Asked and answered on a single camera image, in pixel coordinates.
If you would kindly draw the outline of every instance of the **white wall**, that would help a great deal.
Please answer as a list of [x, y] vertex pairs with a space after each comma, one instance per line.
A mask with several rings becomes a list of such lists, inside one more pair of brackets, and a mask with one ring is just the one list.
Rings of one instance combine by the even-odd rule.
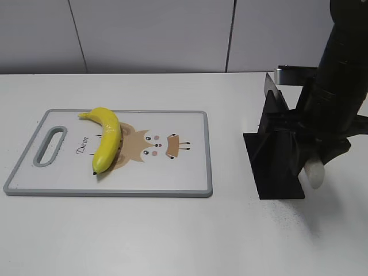
[[66, 0], [0, 0], [0, 74], [85, 71]]
[[224, 72], [233, 0], [71, 0], [92, 73]]
[[317, 66], [332, 26], [329, 0], [237, 0], [228, 71]]
[[[70, 0], [92, 73], [224, 72], [233, 0]], [[316, 66], [329, 0], [237, 0], [228, 71]], [[86, 72], [68, 0], [0, 0], [0, 74]]]

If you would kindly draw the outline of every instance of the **yellow banana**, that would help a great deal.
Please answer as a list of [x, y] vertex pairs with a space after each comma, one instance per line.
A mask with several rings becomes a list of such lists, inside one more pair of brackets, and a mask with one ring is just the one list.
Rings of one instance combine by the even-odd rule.
[[78, 116], [102, 125], [101, 144], [93, 157], [92, 164], [93, 174], [100, 174], [110, 167], [118, 151], [121, 140], [119, 119], [107, 108], [95, 108]]

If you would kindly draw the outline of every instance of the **table surface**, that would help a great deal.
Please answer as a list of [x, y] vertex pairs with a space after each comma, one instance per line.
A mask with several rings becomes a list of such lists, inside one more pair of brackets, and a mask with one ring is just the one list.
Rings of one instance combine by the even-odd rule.
[[[0, 76], [0, 183], [46, 110], [204, 110], [210, 198], [9, 197], [1, 275], [368, 275], [368, 137], [305, 173], [304, 200], [258, 199], [243, 132], [256, 132], [265, 73]], [[293, 108], [300, 87], [281, 87]], [[368, 104], [360, 114], [368, 115]]]

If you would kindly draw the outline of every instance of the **cutting board handle hole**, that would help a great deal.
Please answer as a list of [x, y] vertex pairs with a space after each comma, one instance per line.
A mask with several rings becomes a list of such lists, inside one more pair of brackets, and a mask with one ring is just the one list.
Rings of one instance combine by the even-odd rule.
[[58, 155], [66, 134], [67, 128], [64, 126], [55, 126], [51, 128], [42, 141], [33, 159], [33, 164], [37, 167], [50, 165]]

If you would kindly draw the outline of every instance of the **white cutting board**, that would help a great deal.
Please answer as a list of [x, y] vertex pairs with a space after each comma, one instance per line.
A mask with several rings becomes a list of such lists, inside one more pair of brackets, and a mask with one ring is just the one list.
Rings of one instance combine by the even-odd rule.
[[[46, 112], [5, 183], [6, 194], [122, 197], [212, 195], [208, 125], [204, 112], [114, 110], [123, 130], [121, 158], [118, 161], [120, 167], [96, 176], [93, 175], [92, 159], [100, 144], [102, 128], [95, 122], [80, 120], [78, 113], [85, 111], [88, 110]], [[49, 130], [56, 126], [67, 130], [60, 149], [51, 164], [36, 166], [33, 160], [37, 151]], [[124, 144], [124, 135], [133, 133], [137, 137], [136, 144]], [[178, 149], [178, 141], [183, 143], [179, 145], [182, 149]]]

